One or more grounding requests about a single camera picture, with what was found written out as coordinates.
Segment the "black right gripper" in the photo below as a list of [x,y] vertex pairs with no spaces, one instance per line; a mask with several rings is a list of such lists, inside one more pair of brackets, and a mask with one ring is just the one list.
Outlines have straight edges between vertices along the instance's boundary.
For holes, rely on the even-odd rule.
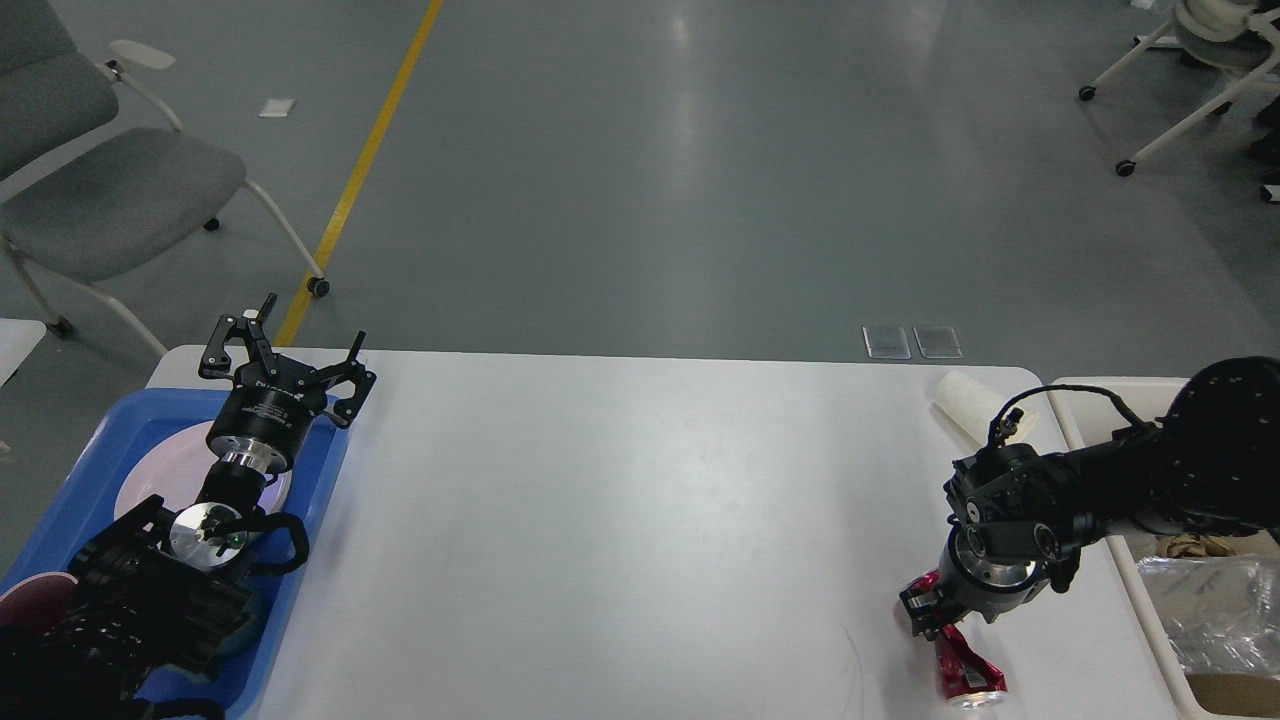
[[988,623],[1029,602],[1047,585],[1037,561],[991,562],[972,551],[963,532],[954,528],[940,556],[936,587],[910,584],[899,593],[910,632],[933,642],[945,626],[977,612]]

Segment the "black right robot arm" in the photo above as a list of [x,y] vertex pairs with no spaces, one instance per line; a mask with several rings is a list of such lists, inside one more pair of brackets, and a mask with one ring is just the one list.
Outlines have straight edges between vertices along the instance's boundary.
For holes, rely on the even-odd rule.
[[914,635],[933,641],[973,612],[993,621],[1046,587],[1066,592],[1084,547],[1107,536],[1277,529],[1276,359],[1207,366],[1153,421],[1106,397],[1126,423],[1108,442],[1056,454],[1015,443],[1010,400],[986,442],[954,462],[940,564],[900,593]]

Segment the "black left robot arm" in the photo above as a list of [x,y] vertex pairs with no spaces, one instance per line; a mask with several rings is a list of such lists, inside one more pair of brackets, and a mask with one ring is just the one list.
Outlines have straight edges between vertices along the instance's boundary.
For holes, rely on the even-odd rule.
[[210,698],[140,698],[160,667],[214,676],[221,652],[253,624],[252,579],[285,577],[310,556],[292,512],[269,512],[265,489],[291,471],[316,419],[346,429],[376,375],[346,357],[316,368],[274,350],[255,314],[225,315],[200,360],[206,380],[232,384],[205,437],[212,454],[192,502],[174,511],[141,500],[70,557],[76,584],[50,625],[3,628],[5,719],[221,719]]

